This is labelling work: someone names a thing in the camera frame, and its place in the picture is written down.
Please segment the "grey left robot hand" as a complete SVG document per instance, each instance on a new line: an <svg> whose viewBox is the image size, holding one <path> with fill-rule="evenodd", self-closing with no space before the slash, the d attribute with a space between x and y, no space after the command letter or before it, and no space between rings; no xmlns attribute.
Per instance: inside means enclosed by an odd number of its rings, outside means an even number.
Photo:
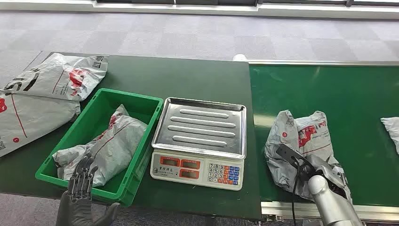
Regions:
<svg viewBox="0 0 399 226"><path fill-rule="evenodd" d="M110 226L118 216L120 203L115 202L98 220L92 216L92 184L98 166L91 167L94 158L88 152L77 163L68 189L62 194L57 213L57 226Z"/></svg>

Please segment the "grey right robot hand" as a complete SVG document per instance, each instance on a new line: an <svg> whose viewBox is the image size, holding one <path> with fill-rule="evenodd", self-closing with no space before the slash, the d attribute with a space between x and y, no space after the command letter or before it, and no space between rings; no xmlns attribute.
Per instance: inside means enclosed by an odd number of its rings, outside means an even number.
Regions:
<svg viewBox="0 0 399 226"><path fill-rule="evenodd" d="M342 196L345 199L348 198L346 191L344 189L344 183L342 181L340 181L340 180L332 181L332 180L327 179L327 183L328 183L328 187L331 191Z"/></svg>

